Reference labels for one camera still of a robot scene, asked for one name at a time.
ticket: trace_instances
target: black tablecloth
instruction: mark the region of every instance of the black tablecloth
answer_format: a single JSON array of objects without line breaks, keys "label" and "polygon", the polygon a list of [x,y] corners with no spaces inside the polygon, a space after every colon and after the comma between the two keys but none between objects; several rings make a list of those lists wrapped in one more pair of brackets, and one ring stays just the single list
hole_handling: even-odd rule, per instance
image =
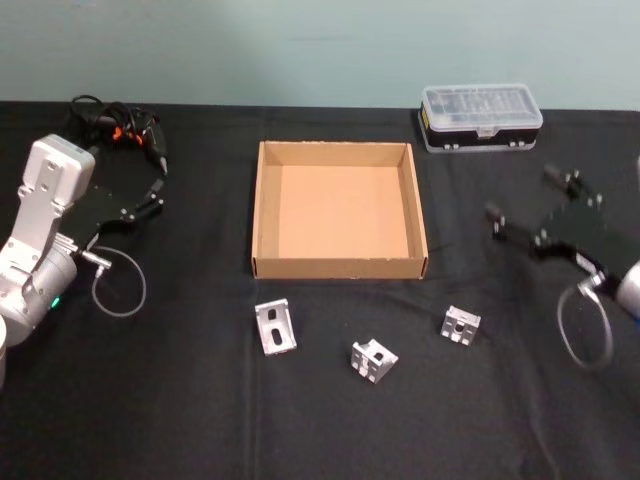
[{"label": "black tablecloth", "polygon": [[[609,304],[614,361],[580,370],[555,308],[582,275],[494,243],[483,219],[493,199],[535,225],[562,201],[540,181],[554,162],[579,168],[605,195],[610,224],[640,238],[640,116],[547,111],[530,152],[438,156],[424,151],[409,110],[158,111],[171,152],[166,209],[102,241],[140,262],[148,302],[133,320],[107,317],[83,268],[61,306],[9,351],[0,478],[640,478],[635,324]],[[63,116],[60,104],[0,104],[5,235],[30,144]],[[262,139],[411,142],[427,278],[254,280]],[[105,164],[96,172],[105,186],[133,194],[145,184],[141,157]],[[109,275],[114,289],[139,293],[133,276]],[[282,297],[298,349],[266,358],[253,307]],[[439,335],[451,304],[482,316],[468,348]],[[595,350],[600,327],[583,323],[575,341]],[[378,385],[348,360],[351,344],[370,338],[400,357]]]}]

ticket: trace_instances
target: wall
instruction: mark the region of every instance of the wall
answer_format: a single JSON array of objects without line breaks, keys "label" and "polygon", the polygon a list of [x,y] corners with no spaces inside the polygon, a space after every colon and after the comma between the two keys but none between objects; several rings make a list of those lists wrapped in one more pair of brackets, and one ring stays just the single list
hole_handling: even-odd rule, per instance
[{"label": "wall", "polygon": [[0,99],[417,106],[527,83],[543,107],[640,108],[634,0],[0,0]]}]

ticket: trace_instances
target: metal bracket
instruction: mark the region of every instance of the metal bracket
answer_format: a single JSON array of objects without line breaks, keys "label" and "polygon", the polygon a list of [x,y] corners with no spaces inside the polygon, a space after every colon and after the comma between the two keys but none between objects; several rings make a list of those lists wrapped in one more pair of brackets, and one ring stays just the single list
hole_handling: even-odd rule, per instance
[{"label": "metal bracket", "polygon": [[351,366],[361,376],[368,378],[373,383],[378,383],[397,361],[396,355],[374,339],[363,345],[358,342],[353,343]]},{"label": "metal bracket", "polygon": [[451,305],[442,324],[440,335],[447,337],[449,340],[469,345],[473,341],[478,327],[480,326],[480,317]]},{"label": "metal bracket", "polygon": [[288,352],[298,346],[286,298],[256,305],[256,320],[265,355]]}]

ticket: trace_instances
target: bracket hole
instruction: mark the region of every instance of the bracket hole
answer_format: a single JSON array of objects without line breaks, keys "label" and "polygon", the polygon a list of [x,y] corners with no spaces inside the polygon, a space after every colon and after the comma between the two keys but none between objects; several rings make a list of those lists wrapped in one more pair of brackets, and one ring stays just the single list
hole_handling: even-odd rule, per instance
[{"label": "bracket hole", "polygon": [[273,343],[276,345],[282,345],[282,335],[280,335],[280,330],[277,328],[271,330],[271,338],[273,338]]}]

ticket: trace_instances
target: cable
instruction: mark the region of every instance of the cable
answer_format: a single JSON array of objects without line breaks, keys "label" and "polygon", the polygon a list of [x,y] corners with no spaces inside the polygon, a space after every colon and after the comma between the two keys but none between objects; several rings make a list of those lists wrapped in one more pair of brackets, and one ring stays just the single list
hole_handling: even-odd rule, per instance
[{"label": "cable", "polygon": [[[569,297],[576,292],[580,292],[583,297],[589,298],[589,300],[596,304],[598,310],[600,311],[602,327],[604,329],[604,350],[600,358],[591,363],[585,362],[576,355],[576,353],[573,351],[573,348],[571,347],[571,344],[569,343],[569,339],[567,338],[567,334],[564,329],[564,319],[562,316],[562,311],[564,310],[564,305]],[[595,371],[609,365],[609,363],[611,362],[611,358],[613,357],[613,334],[611,333],[611,323],[609,322],[609,317],[607,316],[607,312],[604,310],[600,299],[591,288],[585,286],[583,282],[579,285],[570,286],[564,292],[562,292],[562,294],[558,298],[557,318],[558,328],[560,329],[560,334],[562,335],[564,346],[569,352],[569,355],[571,355],[573,361],[576,362],[578,366],[588,371]]]},{"label": "cable", "polygon": [[64,131],[69,140],[80,138],[88,145],[136,144],[166,177],[167,144],[159,122],[158,116],[149,109],[131,107],[120,101],[107,103],[93,95],[78,95],[69,103]]},{"label": "cable", "polygon": [[104,250],[105,252],[115,253],[116,255],[120,255],[121,257],[124,257],[138,271],[138,275],[140,275],[140,282],[142,284],[142,296],[140,297],[140,303],[138,303],[138,305],[133,310],[129,310],[128,312],[114,312],[112,310],[109,310],[107,307],[105,307],[98,299],[98,294],[96,292],[96,289],[98,286],[98,280],[100,280],[101,277],[96,276],[96,278],[93,280],[93,284],[91,285],[91,297],[93,297],[93,301],[95,302],[96,306],[107,315],[111,315],[112,317],[116,317],[116,318],[127,318],[127,317],[130,317],[131,315],[135,315],[136,313],[138,313],[140,309],[144,306],[145,302],[147,301],[147,280],[144,276],[144,272],[142,271],[142,268],[140,268],[140,265],[138,265],[138,263],[129,255],[127,255],[124,252],[121,252],[120,250],[116,250],[115,248],[103,247],[103,246],[97,245],[92,247],[92,250],[93,249]]}]

